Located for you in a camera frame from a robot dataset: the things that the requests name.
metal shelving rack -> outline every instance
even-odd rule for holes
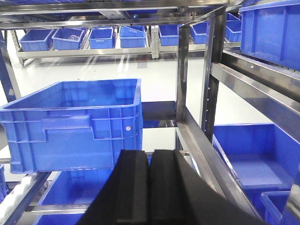
[[[222,82],[241,98],[265,114],[298,142],[300,141],[300,78],[294,72],[280,69],[265,62],[259,62],[239,54],[235,46],[224,45],[225,13],[240,7],[242,0],[146,0],[146,1],[104,1],[52,5],[5,5],[0,8],[0,17],[6,22],[0,23],[0,30],[23,30],[30,28],[92,27],[92,26],[151,26],[152,37],[158,37],[160,24],[184,24],[180,27],[177,52],[177,94],[176,101],[143,102],[145,121],[159,120],[157,127],[175,127],[176,149],[189,155],[199,175],[220,195],[243,210],[259,217],[258,213],[246,198],[241,188],[214,150],[213,136],[214,117],[218,95],[218,84]],[[93,18],[89,16],[63,19],[49,14],[106,12],[137,9],[158,9],[158,13],[125,19]],[[208,21],[209,34],[204,53],[204,80],[201,98],[204,99],[200,126],[186,108],[188,52],[193,49],[189,44],[190,25]],[[159,48],[158,39],[154,38],[155,57],[159,51],[174,51],[171,48]],[[106,50],[95,50],[96,55]],[[138,54],[138,49],[122,54]],[[20,97],[18,86],[11,68],[4,38],[0,35],[0,68],[1,82],[8,101]],[[14,224],[24,211],[31,214],[62,214],[84,212],[88,205],[48,205],[31,206],[29,203],[45,182],[49,173],[39,173],[34,184],[24,194],[23,199],[5,217],[4,224]],[[295,180],[283,218],[300,219],[300,181]]]

plastic bin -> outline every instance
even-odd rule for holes
[[[84,30],[81,29],[58,29],[52,37],[53,46],[56,50],[76,50],[80,48],[84,37]],[[79,37],[78,40],[70,40],[69,37],[75,35]]]
[[[38,205],[91,203],[112,170],[78,170],[59,172]]]
[[[202,22],[191,27],[191,37],[195,44],[205,44],[207,22]]]
[[[83,214],[54,214],[38,216],[32,225],[75,225]]]
[[[238,13],[239,19],[242,20],[243,19],[243,13]]]
[[[268,224],[279,224],[289,194],[289,191],[272,191],[262,193],[261,201],[266,207],[264,219]]]
[[[113,168],[142,148],[141,80],[58,82],[0,108],[12,173]]]
[[[4,177],[4,165],[0,165],[0,202],[4,200],[8,194],[8,187]]]
[[[128,27],[121,27],[120,29],[120,40],[122,48],[138,48],[146,46],[146,32],[143,26],[141,30],[128,29]]]
[[[241,40],[242,22],[240,20],[227,21],[225,36],[230,42],[238,42]]]
[[[120,36],[123,38],[145,37],[144,26],[121,27]]]
[[[240,19],[235,17],[234,15],[232,15],[231,13],[227,13],[227,18],[226,18],[227,21],[232,21],[232,20],[237,20],[239,21]]]
[[[261,193],[287,191],[293,184],[299,143],[274,124],[220,125],[214,135],[214,147],[263,216]]]
[[[114,32],[112,28],[93,29],[90,34],[90,48],[113,48]]]
[[[162,46],[178,45],[179,27],[178,25],[159,26],[160,43]]]
[[[54,30],[30,30],[19,41],[23,51],[48,51]]]
[[[300,2],[276,1],[241,8],[241,52],[300,70]]]

empty blue bin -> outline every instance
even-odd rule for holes
[[[207,22],[202,22],[191,27],[191,37],[195,44],[205,44]]]
[[[230,42],[238,42],[241,40],[242,22],[240,20],[233,20],[226,22],[225,37]]]
[[[52,37],[53,46],[56,50],[76,50],[80,48],[84,37],[84,30],[81,29],[58,29]],[[69,39],[72,35],[78,37],[78,40]]]
[[[113,48],[114,35],[112,28],[93,29],[90,34],[90,48]]]
[[[92,203],[111,172],[111,169],[59,172],[38,205]]]
[[[241,52],[300,70],[300,2],[276,1],[241,8]]]
[[[4,200],[8,194],[8,187],[4,177],[4,165],[0,165],[0,202]]]
[[[120,40],[121,40],[121,48],[145,47],[146,46],[145,27],[134,26],[134,27],[130,27],[130,29],[129,27],[121,27]]]
[[[112,169],[142,148],[141,80],[58,82],[0,108],[11,172]]]
[[[19,41],[23,51],[48,51],[54,30],[29,30]]]
[[[145,37],[144,26],[121,27],[120,36],[123,38]]]
[[[215,126],[213,145],[250,201],[264,215],[262,192],[290,190],[300,145],[274,124]]]
[[[38,216],[32,225],[75,225],[83,214],[53,214]]]
[[[270,225],[279,225],[290,191],[263,192],[261,201],[266,207],[264,219]]]
[[[159,26],[160,43],[162,46],[178,45],[179,27],[178,25]]]
[[[227,21],[232,21],[232,20],[240,20],[239,18],[235,17],[234,15],[232,15],[231,13],[227,13]]]

